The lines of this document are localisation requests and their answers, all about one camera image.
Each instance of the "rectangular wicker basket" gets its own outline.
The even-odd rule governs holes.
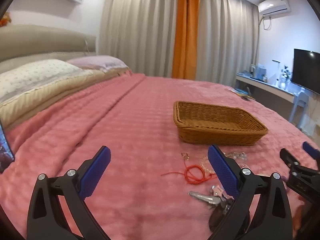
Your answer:
[[[187,143],[250,146],[268,133],[267,127],[240,108],[178,101],[173,120]]]

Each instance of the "headboard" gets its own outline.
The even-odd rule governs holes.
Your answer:
[[[37,25],[0,28],[0,74],[45,59],[63,61],[96,54],[96,37]]]

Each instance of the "curtain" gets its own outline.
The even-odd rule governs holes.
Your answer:
[[[171,77],[177,0],[106,0],[99,53],[135,73]]]
[[[178,0],[172,77],[194,80],[199,0]]]
[[[246,0],[200,0],[196,80],[228,86],[256,64],[258,7]]]

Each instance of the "television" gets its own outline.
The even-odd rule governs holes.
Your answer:
[[[291,82],[320,94],[320,53],[294,49]]]

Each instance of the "orange curtain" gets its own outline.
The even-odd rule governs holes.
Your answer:
[[[172,77],[196,77],[199,0],[178,0]]]

